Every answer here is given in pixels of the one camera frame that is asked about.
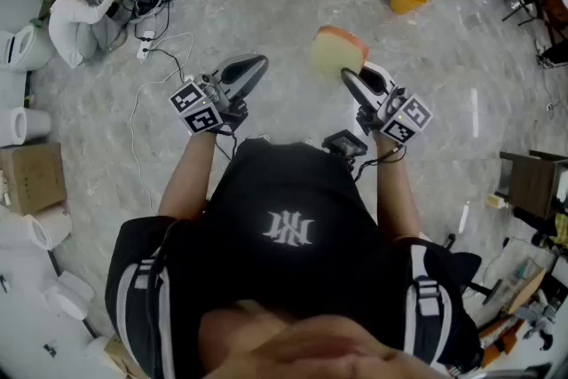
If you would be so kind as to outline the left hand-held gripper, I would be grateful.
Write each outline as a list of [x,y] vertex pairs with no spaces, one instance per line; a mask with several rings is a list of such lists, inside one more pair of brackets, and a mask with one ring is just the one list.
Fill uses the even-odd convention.
[[169,96],[174,112],[192,135],[231,136],[248,118],[244,100],[269,66],[262,54],[242,54],[221,62],[212,74],[187,80]]

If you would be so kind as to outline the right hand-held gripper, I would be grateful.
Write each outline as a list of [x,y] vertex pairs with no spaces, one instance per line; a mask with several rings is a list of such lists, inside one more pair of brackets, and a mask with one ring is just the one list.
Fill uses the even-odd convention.
[[391,75],[375,63],[367,61],[359,74],[344,67],[341,78],[360,105],[356,120],[366,135],[378,132],[406,145],[423,132],[432,118],[432,112],[418,96],[395,85]]

